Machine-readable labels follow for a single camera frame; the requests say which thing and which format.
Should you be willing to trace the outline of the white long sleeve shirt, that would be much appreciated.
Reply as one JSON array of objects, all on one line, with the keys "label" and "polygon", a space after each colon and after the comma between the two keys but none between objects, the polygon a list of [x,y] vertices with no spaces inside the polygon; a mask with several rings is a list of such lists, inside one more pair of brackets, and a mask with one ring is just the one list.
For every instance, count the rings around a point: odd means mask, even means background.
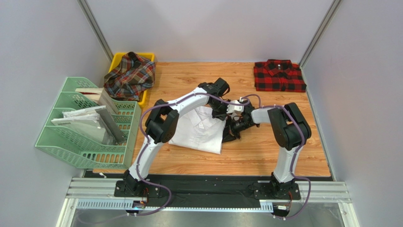
[{"label": "white long sleeve shirt", "polygon": [[168,143],[220,155],[224,127],[224,121],[212,117],[212,108],[199,106],[179,118]]}]

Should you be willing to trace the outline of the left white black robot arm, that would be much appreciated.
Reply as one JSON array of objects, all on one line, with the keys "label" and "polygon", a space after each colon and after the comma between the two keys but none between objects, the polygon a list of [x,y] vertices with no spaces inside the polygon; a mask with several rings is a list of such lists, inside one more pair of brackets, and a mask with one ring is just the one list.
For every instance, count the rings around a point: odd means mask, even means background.
[{"label": "left white black robot arm", "polygon": [[229,90],[229,84],[219,78],[214,83],[200,83],[193,91],[175,100],[155,102],[147,110],[149,116],[145,121],[146,129],[142,131],[145,138],[141,150],[132,166],[124,172],[123,179],[117,181],[114,196],[142,196],[150,183],[146,180],[149,169],[163,144],[173,138],[180,117],[199,106],[209,105],[223,120],[228,102],[222,97]]}]

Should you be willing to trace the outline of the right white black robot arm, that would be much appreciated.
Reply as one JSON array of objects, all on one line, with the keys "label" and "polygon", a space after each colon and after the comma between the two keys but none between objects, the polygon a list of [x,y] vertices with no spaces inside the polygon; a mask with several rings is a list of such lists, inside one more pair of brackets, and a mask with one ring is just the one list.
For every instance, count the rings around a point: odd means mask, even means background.
[{"label": "right white black robot arm", "polygon": [[271,125],[280,150],[270,182],[258,192],[273,199],[300,199],[294,171],[299,153],[312,132],[296,103],[267,108],[247,104],[237,117],[227,117],[222,142],[240,139],[242,131],[262,123]]}]

